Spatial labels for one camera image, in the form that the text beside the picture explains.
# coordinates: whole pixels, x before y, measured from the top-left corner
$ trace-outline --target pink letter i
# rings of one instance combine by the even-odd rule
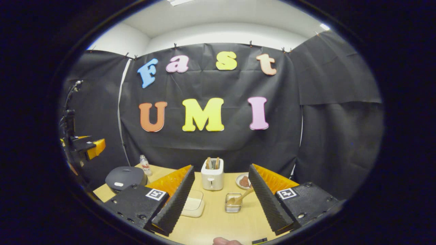
[[[250,129],[259,130],[267,129],[269,127],[268,123],[265,122],[265,108],[266,103],[265,97],[251,97],[248,98],[248,103],[251,104],[253,112],[253,122],[250,124]]]

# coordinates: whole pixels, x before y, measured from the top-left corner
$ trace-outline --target wooden table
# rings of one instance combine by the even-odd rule
[[[153,182],[163,177],[174,169],[150,166],[153,175],[149,181]],[[228,240],[238,240],[243,245],[250,245],[252,241],[267,238],[268,241],[287,232],[276,236],[271,230],[260,202],[255,192],[246,196],[239,213],[226,213],[224,211],[225,195],[229,192],[244,193],[245,190],[236,185],[236,177],[241,173],[225,173],[224,187],[220,191],[208,191],[201,185],[201,173],[195,172],[195,181],[192,190],[203,192],[205,201],[203,214],[198,218],[180,216],[169,237],[164,238],[187,245],[208,245],[213,243],[216,237],[224,237]],[[107,184],[94,190],[94,193],[106,202],[115,194]]]

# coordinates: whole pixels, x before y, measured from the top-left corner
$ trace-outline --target colorful foam letter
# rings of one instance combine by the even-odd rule
[[[271,76],[277,73],[276,69],[271,68],[271,63],[276,61],[273,58],[270,58],[268,54],[261,54],[256,57],[256,60],[260,61],[260,68],[263,73]]]
[[[174,56],[170,59],[171,63],[167,65],[167,72],[185,72],[188,70],[189,57],[186,55]]]
[[[143,65],[141,68],[138,69],[138,73],[141,74],[142,78],[142,88],[147,87],[156,79],[155,77],[151,76],[156,74],[156,67],[154,66],[155,64],[157,64],[156,58],[152,59],[147,64]]]
[[[166,102],[156,102],[154,106],[157,108],[157,121],[155,124],[150,123],[150,103],[142,103],[139,105],[141,127],[147,132],[157,132],[164,127],[165,107]]]
[[[208,119],[207,131],[224,130],[224,125],[221,124],[221,105],[224,104],[223,99],[211,98],[204,110],[201,109],[196,99],[186,99],[182,104],[186,108],[185,125],[182,127],[183,131],[195,131],[192,120],[195,121],[198,129],[202,131]]]
[[[260,130],[267,129],[268,123],[265,122],[265,103],[264,97],[251,97],[248,98],[248,103],[251,104],[251,110],[253,112],[253,122],[250,124],[250,129]]]
[[[231,51],[223,51],[217,54],[217,68],[218,70],[233,70],[238,63],[236,62],[236,54]]]

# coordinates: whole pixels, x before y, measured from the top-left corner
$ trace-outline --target white toaster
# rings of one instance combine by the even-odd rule
[[[204,161],[201,168],[201,181],[205,190],[219,191],[223,188],[223,175],[224,175],[224,161],[219,158],[218,169],[206,169],[207,159]]]

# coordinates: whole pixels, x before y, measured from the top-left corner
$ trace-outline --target white wall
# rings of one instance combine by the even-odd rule
[[[100,36],[88,49],[109,51],[129,57],[145,54],[150,38],[127,24],[119,23]]]
[[[199,43],[243,43],[269,48],[294,49],[307,38],[298,34],[248,23],[215,23],[179,29],[150,40],[144,54],[177,46]]]

